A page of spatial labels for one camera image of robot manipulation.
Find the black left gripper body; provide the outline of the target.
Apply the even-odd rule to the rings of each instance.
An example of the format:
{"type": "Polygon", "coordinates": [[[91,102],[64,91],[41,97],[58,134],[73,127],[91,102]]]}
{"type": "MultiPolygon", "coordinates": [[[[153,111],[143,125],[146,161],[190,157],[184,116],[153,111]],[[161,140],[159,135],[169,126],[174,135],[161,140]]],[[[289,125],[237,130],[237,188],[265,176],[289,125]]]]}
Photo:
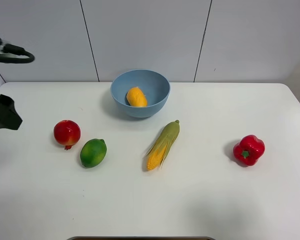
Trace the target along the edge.
{"type": "Polygon", "coordinates": [[[18,130],[23,120],[15,109],[15,102],[9,96],[0,94],[0,129],[18,130]]]}

